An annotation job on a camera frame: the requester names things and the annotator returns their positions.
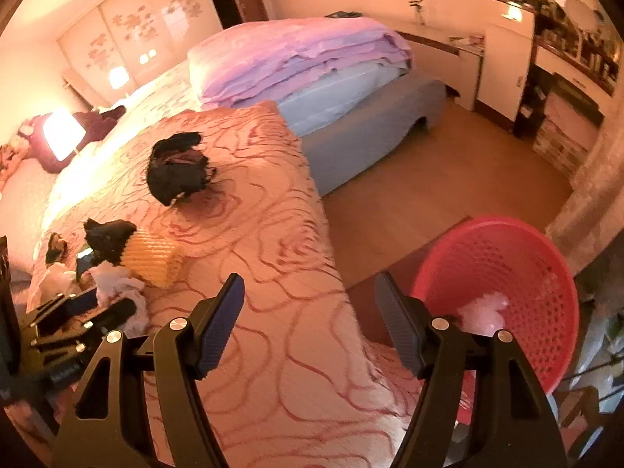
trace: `pink basket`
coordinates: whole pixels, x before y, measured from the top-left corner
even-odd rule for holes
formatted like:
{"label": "pink basket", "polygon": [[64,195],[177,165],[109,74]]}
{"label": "pink basket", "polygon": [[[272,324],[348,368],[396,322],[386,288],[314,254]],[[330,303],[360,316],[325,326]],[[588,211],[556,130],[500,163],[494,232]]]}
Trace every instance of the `pink basket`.
{"label": "pink basket", "polygon": [[[412,297],[441,316],[457,315],[462,306],[492,292],[508,297],[509,306],[501,312],[505,328],[518,340],[544,391],[551,393],[572,359],[578,299],[563,257],[537,230],[511,218],[459,225],[423,262]],[[464,379],[468,395],[473,388],[473,378]]]}

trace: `beige curtain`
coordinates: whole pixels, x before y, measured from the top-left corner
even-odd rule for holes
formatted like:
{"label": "beige curtain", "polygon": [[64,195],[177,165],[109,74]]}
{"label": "beige curtain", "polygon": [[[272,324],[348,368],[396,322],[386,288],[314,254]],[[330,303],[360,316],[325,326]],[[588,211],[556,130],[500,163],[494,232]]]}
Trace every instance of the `beige curtain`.
{"label": "beige curtain", "polygon": [[574,193],[547,235],[576,275],[624,228],[624,82],[618,83],[598,141],[572,186]]}

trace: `round mirror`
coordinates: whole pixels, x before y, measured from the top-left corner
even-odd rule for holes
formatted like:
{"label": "round mirror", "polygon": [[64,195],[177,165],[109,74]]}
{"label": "round mirror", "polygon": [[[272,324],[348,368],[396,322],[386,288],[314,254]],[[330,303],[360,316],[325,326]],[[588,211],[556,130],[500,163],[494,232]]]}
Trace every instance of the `round mirror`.
{"label": "round mirror", "polygon": [[598,18],[581,0],[566,0],[564,10],[570,20],[585,32],[598,30]]}

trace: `basket rim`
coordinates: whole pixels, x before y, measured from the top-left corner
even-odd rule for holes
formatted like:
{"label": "basket rim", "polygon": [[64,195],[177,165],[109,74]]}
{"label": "basket rim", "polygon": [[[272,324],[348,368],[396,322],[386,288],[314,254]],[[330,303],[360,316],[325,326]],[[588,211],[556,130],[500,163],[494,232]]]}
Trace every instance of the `basket rim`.
{"label": "basket rim", "polygon": [[563,281],[565,281],[564,285],[570,291],[573,325],[572,332],[569,333],[568,337],[569,346],[565,349],[565,356],[562,359],[560,367],[558,369],[553,369],[553,371],[551,371],[548,375],[547,381],[542,383],[542,387],[544,387],[546,394],[550,394],[557,388],[561,379],[566,374],[570,366],[570,362],[572,362],[572,356],[574,355],[576,342],[578,340],[580,314],[576,285],[574,284],[574,279],[570,273],[568,264],[554,243],[540,231],[527,223],[506,216],[480,216],[457,225],[455,228],[441,236],[438,242],[436,242],[433,248],[429,251],[429,254],[420,266],[417,275],[414,277],[414,283],[411,287],[411,296],[421,299],[426,305],[426,294],[433,283],[435,270],[438,269],[439,263],[447,251],[450,250],[450,248],[453,247],[458,240],[463,238],[464,235],[472,232],[474,229],[486,226],[510,226],[530,234],[535,240],[540,242],[545,250],[551,254],[555,261],[554,263],[556,263],[556,267],[558,267],[557,274],[561,276]]}

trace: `sliding wardrobe door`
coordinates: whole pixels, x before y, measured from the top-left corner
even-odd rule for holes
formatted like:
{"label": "sliding wardrobe door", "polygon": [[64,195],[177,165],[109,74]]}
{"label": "sliding wardrobe door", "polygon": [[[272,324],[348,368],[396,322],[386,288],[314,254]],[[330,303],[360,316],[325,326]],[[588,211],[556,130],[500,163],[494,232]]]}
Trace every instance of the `sliding wardrobe door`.
{"label": "sliding wardrobe door", "polygon": [[115,82],[111,84],[111,72],[114,76],[120,67],[126,69],[126,64],[98,7],[68,29],[58,43],[74,70],[109,104],[137,88],[132,78],[118,89],[113,87]]}
{"label": "sliding wardrobe door", "polygon": [[220,32],[223,27],[212,0],[151,0],[171,34],[179,61],[195,44]]}
{"label": "sliding wardrobe door", "polygon": [[151,0],[106,0],[100,9],[139,86],[180,63],[171,34]]}

